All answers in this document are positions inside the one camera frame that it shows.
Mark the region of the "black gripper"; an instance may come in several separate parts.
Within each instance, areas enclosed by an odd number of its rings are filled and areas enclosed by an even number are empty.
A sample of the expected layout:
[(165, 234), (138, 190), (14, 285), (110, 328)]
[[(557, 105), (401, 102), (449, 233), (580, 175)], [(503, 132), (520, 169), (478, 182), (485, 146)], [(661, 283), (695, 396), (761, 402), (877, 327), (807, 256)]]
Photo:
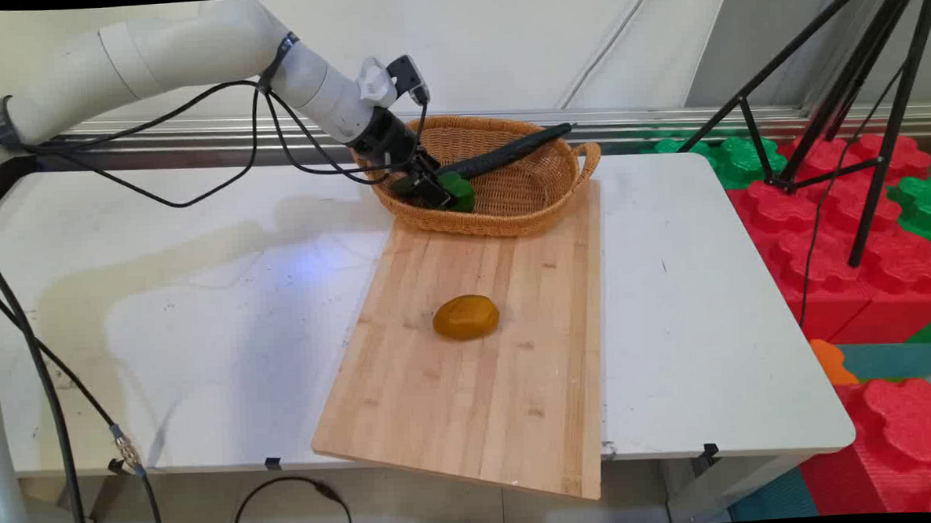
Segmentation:
[(432, 210), (448, 210), (456, 204), (447, 186), (449, 170), (440, 170), (438, 159), (422, 149), (422, 119), (417, 129), (407, 126), (387, 108), (373, 108), (371, 119), (361, 135), (350, 141), (362, 173), (407, 172), (409, 196)]

